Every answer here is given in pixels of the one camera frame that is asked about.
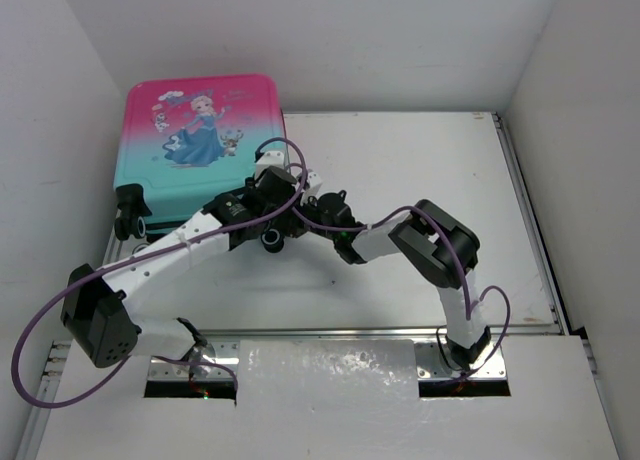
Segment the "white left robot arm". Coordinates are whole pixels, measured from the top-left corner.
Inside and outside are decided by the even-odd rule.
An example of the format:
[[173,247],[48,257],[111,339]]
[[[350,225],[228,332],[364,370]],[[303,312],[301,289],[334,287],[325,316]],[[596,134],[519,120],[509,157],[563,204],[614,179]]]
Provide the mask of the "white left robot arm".
[[260,237],[301,192],[289,172],[268,167],[141,252],[100,270],[76,268],[69,281],[80,286],[64,300],[63,325],[97,368],[129,356],[184,359],[203,336],[184,318],[152,317],[148,302],[201,262]]

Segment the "teal suitcase with grey lining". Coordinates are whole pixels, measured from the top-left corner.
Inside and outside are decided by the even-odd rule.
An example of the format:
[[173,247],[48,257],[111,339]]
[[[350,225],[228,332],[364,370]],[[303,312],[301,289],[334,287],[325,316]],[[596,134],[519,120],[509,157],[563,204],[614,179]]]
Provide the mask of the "teal suitcase with grey lining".
[[145,81],[128,93],[113,188],[120,241],[162,235],[216,195],[243,186],[255,151],[285,125],[264,74]]

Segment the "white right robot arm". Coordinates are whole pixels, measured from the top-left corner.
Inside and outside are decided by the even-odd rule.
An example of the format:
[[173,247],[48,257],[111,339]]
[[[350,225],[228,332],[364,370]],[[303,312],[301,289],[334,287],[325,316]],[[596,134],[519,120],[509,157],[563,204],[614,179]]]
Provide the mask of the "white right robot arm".
[[468,276],[478,263],[473,231],[430,200],[400,207],[366,225],[355,220],[343,193],[327,193],[293,209],[304,228],[331,240],[348,264],[401,254],[436,287],[445,313],[452,360],[468,370],[489,344],[489,327],[471,297]]

